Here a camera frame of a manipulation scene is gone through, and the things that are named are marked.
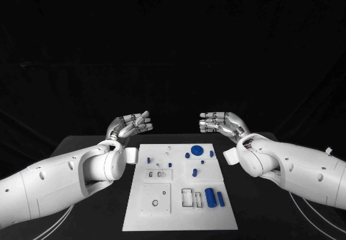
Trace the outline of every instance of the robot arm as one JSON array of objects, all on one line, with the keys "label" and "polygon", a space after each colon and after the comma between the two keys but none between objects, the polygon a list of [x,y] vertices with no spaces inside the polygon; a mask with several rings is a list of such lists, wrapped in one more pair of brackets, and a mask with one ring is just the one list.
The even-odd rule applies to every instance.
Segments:
[{"label": "robot arm", "polygon": [[202,113],[201,117],[208,118],[199,121],[201,132],[219,132],[237,143],[224,152],[229,165],[240,163],[253,177],[271,180],[304,199],[346,210],[346,162],[330,155],[330,148],[323,152],[270,140],[250,132],[234,113]]},{"label": "robot arm", "polygon": [[67,209],[123,176],[136,164],[130,136],[153,129],[149,112],[117,117],[98,145],[51,157],[0,180],[0,229]]}]

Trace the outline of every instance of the small blue part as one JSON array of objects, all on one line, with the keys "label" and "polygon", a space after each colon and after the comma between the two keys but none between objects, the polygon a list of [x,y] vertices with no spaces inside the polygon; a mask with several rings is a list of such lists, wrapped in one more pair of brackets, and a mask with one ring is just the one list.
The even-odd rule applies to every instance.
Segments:
[{"label": "small blue part", "polygon": [[215,199],[215,190],[212,188],[205,189],[205,197],[206,197],[208,207],[215,208],[218,206],[218,203]]},{"label": "small blue part", "polygon": [[193,155],[201,156],[204,154],[204,148],[199,145],[195,145],[191,148],[191,152]]},{"label": "small blue part", "polygon": [[222,199],[222,192],[221,191],[218,191],[218,201],[219,201],[219,205],[222,207],[225,207],[225,203],[224,203],[224,199]]},{"label": "small blue part", "polygon": [[198,176],[198,169],[196,169],[196,168],[193,169],[193,174],[192,174],[192,176],[193,176],[193,177]]}]

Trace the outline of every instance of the white cable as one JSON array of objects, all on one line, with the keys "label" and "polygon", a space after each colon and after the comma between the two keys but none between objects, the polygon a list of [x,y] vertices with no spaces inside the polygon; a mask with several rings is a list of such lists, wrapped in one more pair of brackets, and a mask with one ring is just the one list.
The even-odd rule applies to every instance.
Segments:
[{"label": "white cable", "polygon": [[343,233],[346,233],[346,231],[343,229],[340,229],[323,216],[322,214],[317,212],[317,210],[313,208],[313,206],[310,205],[310,203],[307,202],[307,200],[304,199],[304,202],[307,203],[307,205],[310,206],[310,208],[315,210],[315,212],[319,214],[319,216],[322,217],[322,219],[336,228],[339,229]]},{"label": "white cable", "polygon": [[[290,197],[291,197],[291,199],[293,199],[293,201],[294,201],[294,204],[296,204],[296,206],[297,206],[297,209],[300,210],[304,218],[306,218],[307,221],[312,223],[312,225],[317,228],[317,226],[313,224],[313,222],[310,221],[309,217],[307,217],[306,214],[303,213],[302,208],[300,208],[299,204],[296,203],[296,200],[294,200],[294,197],[293,197],[291,192],[290,192]],[[333,240],[336,240],[336,239],[335,239],[332,236],[329,236],[319,228],[317,228],[317,230],[319,230],[327,237],[330,237]]]},{"label": "white cable", "polygon": [[71,214],[71,210],[72,210],[74,206],[75,206],[75,205],[72,205],[72,206],[68,208],[68,210],[67,210],[65,214],[62,215],[61,219],[56,221],[56,223],[52,225],[52,227],[51,227],[33,240],[38,240],[38,239],[42,237],[42,235],[45,235],[45,234],[48,233],[48,231],[55,227],[55,225],[59,223],[61,220],[62,220],[62,221],[61,221],[59,225],[62,224],[62,222],[65,221],[68,215]]}]

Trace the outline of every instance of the black table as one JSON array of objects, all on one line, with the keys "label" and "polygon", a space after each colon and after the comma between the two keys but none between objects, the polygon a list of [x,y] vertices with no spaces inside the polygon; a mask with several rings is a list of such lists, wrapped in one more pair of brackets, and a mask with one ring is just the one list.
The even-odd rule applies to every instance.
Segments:
[{"label": "black table", "polygon": [[[276,136],[260,133],[274,141]],[[69,136],[61,142],[54,154],[58,156],[97,145],[104,136]],[[123,177],[110,187],[75,204],[64,223],[46,240],[94,239],[330,239],[313,227],[293,202],[290,193],[270,180],[251,177],[240,164],[229,166],[224,151],[235,146],[219,133],[144,134],[131,137],[127,147],[140,144],[205,144],[212,143],[224,175],[238,230],[216,231],[137,231],[123,232],[129,197],[136,165],[127,164]],[[315,225],[338,240],[346,234],[335,229],[307,207],[303,199],[293,195],[297,204]],[[346,223],[333,207],[310,202],[326,219],[346,230]],[[67,210],[0,230],[0,239],[32,240],[55,224]]]}]

